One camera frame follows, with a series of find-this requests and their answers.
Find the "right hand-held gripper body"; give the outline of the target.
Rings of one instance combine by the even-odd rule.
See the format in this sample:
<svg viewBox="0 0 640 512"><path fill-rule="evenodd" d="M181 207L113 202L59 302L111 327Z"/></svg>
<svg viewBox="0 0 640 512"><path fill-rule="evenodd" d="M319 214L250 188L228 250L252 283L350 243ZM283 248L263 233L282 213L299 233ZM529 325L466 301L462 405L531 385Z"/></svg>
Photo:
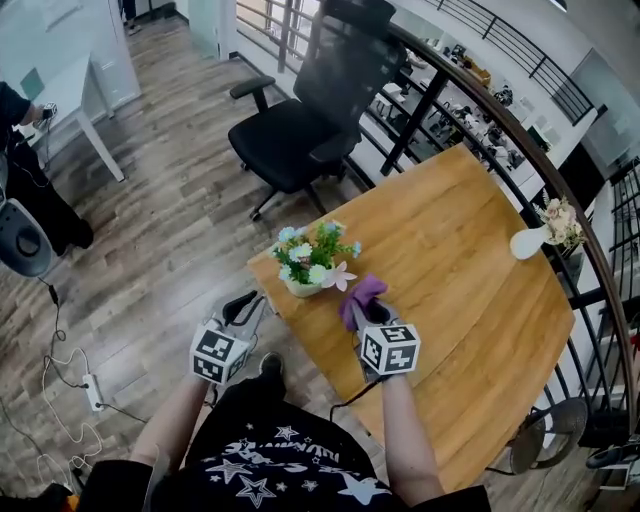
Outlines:
<svg viewBox="0 0 640 512"><path fill-rule="evenodd" d="M367 384L416 369L421 339L413 324L396 315L384 323L356 320L355 354Z"/></svg>

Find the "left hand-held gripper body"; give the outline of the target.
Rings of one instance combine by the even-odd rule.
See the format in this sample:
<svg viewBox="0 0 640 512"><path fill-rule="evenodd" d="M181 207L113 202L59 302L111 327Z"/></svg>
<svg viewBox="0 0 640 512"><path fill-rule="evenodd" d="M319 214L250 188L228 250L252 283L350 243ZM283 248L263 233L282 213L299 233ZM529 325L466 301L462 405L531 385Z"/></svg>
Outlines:
<svg viewBox="0 0 640 512"><path fill-rule="evenodd" d="M191 343L191 372L210 383L226 385L246 364L256 345L258 321L224 325L213 313L198 325Z"/></svg>

